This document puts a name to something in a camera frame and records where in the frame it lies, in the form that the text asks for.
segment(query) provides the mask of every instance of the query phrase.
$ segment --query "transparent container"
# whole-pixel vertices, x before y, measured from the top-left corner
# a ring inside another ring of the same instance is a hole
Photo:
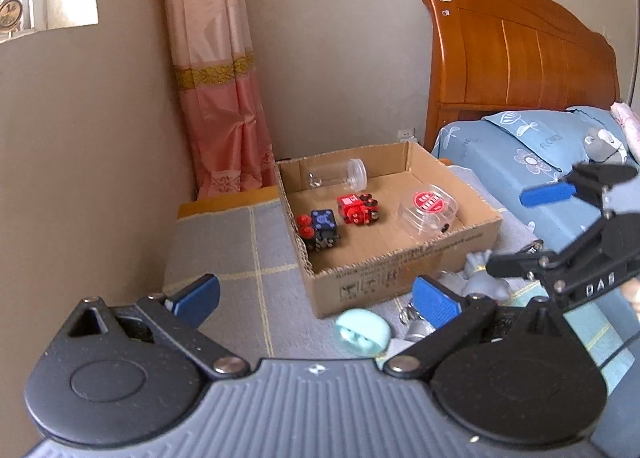
[[[458,212],[458,203],[435,185],[408,193],[398,207],[398,223],[419,242],[447,232]]]
[[[309,189],[341,185],[357,192],[367,188],[367,170],[359,158],[330,164],[317,162],[310,165],[308,171],[306,184]]]

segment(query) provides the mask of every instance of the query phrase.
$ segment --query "pink curtain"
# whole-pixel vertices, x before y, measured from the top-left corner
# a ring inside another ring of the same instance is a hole
[[[273,185],[244,0],[166,0],[198,198]]]

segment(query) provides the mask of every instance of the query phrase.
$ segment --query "cardboard box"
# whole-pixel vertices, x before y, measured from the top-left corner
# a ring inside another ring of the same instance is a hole
[[[336,198],[346,193],[344,188],[306,189],[310,164],[349,158],[362,159],[367,168],[367,192],[380,206],[380,219],[375,224],[343,223]],[[276,178],[306,294],[319,318],[406,294],[419,274],[461,270],[468,252],[493,247],[502,221],[471,187],[414,143],[367,146],[278,162]],[[457,200],[458,212],[446,234],[417,243],[398,224],[398,207],[408,192],[430,183]],[[307,255],[295,216],[329,208],[335,212],[340,240],[334,248]]]

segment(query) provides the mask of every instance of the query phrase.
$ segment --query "wooden headboard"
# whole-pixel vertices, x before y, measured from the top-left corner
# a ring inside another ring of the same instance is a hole
[[[503,110],[609,109],[613,48],[551,0],[423,0],[433,19],[424,147],[440,128]]]

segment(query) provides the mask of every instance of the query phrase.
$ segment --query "toy car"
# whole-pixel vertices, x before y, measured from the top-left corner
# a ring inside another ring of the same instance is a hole
[[[310,215],[297,216],[296,224],[298,234],[305,242],[307,250],[319,252],[322,248],[332,248],[340,238],[331,209],[311,211]]]
[[[354,225],[369,225],[380,218],[378,200],[370,194],[347,194],[338,197],[338,213],[345,223]]]

